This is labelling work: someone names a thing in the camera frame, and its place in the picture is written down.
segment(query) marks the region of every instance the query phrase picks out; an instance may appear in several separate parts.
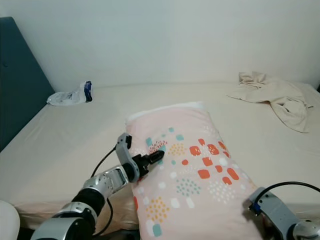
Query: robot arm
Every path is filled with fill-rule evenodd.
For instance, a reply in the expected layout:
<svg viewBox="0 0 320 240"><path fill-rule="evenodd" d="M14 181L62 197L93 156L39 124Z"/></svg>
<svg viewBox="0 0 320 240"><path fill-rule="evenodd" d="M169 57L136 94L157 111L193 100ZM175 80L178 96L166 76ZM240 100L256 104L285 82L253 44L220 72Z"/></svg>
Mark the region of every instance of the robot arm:
<svg viewBox="0 0 320 240"><path fill-rule="evenodd" d="M128 151L131 141L130 135L122 134L115 147L121 165L88 179L73 200L46 220L31 240L91 239L107 198L129 182L135 183L143 178L149 172L148 166L161 160L165 154L164 151L156 151L150 155L131 157Z"/></svg>
<svg viewBox="0 0 320 240"><path fill-rule="evenodd" d="M256 216L264 214L276 228L280 240L320 240L320 225L301 221L270 191L259 197L264 190L260 187L249 197L252 202L249 210Z"/></svg>

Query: pink pillowcase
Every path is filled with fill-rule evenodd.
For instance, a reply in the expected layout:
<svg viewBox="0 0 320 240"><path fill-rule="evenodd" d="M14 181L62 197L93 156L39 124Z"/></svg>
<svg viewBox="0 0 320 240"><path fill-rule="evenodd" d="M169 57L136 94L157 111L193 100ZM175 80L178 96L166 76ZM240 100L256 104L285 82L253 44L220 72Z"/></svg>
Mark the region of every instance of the pink pillowcase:
<svg viewBox="0 0 320 240"><path fill-rule="evenodd" d="M128 120L132 155L165 151L133 186L142 240L263 239L244 216L244 202L256 186L232 160L202 105L192 106Z"/></svg>

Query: mattress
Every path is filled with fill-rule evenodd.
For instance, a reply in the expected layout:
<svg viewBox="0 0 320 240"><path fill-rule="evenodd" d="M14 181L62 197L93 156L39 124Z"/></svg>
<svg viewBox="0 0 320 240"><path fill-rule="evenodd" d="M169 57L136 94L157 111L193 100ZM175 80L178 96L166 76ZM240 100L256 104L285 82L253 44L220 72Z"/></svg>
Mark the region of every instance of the mattress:
<svg viewBox="0 0 320 240"><path fill-rule="evenodd" d="M320 184L320 94L297 85L309 110L309 133L286 127L268 104L227 97L237 84L146 84L96 88L93 101L45 106L0 153L0 199L14 205L24 227L36 228L70 201L125 131L132 113L202 101L233 159L257 186L282 181ZM119 164L116 154L100 167ZM286 186L273 191L301 218L320 218L320 194ZM130 186L113 196L110 231L136 228ZM99 224L108 220L108 209Z"/></svg>

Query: metal bracket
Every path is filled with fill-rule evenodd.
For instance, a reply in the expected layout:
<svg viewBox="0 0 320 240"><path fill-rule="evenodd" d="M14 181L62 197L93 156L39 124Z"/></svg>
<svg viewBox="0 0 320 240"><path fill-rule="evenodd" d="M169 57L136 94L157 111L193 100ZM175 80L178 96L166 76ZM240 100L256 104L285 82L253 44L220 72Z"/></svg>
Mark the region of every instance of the metal bracket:
<svg viewBox="0 0 320 240"><path fill-rule="evenodd" d="M116 152L116 155L118 156L118 159L121 165L124 165L124 164L131 165L134 171L134 177L130 182L135 183L140 178L140 171L139 171L138 165L132 159L128 151L128 149L131 148L131 141L132 141L132 137L128 133L123 133L117 140L117 143L115 146L115 152Z"/></svg>
<svg viewBox="0 0 320 240"><path fill-rule="evenodd" d="M259 187L250 197L249 200L253 203L257 196L264 190L264 187ZM274 194L268 191L258 201L258 206L261 212L267 216L283 240L290 240L288 232L293 225L300 222L300 219L294 215L290 209Z"/></svg>

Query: black cable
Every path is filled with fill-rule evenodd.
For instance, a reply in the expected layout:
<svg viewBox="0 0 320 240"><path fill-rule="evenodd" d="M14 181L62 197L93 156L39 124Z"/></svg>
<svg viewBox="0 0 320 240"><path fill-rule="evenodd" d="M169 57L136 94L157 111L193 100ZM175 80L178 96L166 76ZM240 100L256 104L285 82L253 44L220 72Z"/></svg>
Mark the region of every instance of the black cable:
<svg viewBox="0 0 320 240"><path fill-rule="evenodd" d="M109 221L107 222L107 224L104 226L104 228L100 232L98 232L97 234L92 235L93 238L96 238L96 237L100 236L105 230L107 230L107 228L110 226L112 218L114 216L114 209L113 209L113 207L111 205L111 202L110 202L109 198L106 199L106 202L108 203L109 208L110 208Z"/></svg>
<svg viewBox="0 0 320 240"><path fill-rule="evenodd" d="M97 172L98 168L100 167L100 165L101 165L101 164L106 160L106 158L109 157L110 154L112 154L113 151L115 151L115 150L116 150L116 146L114 146L114 148L112 148L111 151L108 152L108 153L101 159L101 161L97 164L97 166L96 166L95 169L93 170L93 172L92 172L92 174L91 174L91 178L92 178L94 175L96 175L96 172ZM113 218L113 216L114 216L114 208L112 207L112 204L111 204L109 198L106 199L106 202L108 203L109 208L110 208L110 217L109 217L109 220L108 220L107 224L104 226L104 228L103 228L100 232L92 235L93 238L96 238L96 237L100 236L105 230L107 230L107 228L110 226L111 221L112 221L112 218Z"/></svg>
<svg viewBox="0 0 320 240"><path fill-rule="evenodd" d="M280 187L280 186L285 186L285 185L300 185L300 186L304 186L304 187L308 187L311 189L314 189L316 191L318 191L320 193L320 188L313 186L309 183L305 183L305 182L301 182L301 181L284 181L284 182L279 182L276 183L274 185L268 186L266 189L264 189L262 192L260 192L260 194L256 197L256 199L253 202L253 206L256 206L258 204L258 201L260 200L260 198L267 193L268 191L270 191L271 189Z"/></svg>
<svg viewBox="0 0 320 240"><path fill-rule="evenodd" d="M96 171L98 170L98 168L100 167L100 165L106 160L107 157L109 157L110 154L113 153L113 151L116 150L116 146L114 146L114 148L111 149L110 152L108 152L102 159L101 161L98 163L98 165L95 167L95 169L93 170L93 173L91 174L91 178L96 175Z"/></svg>

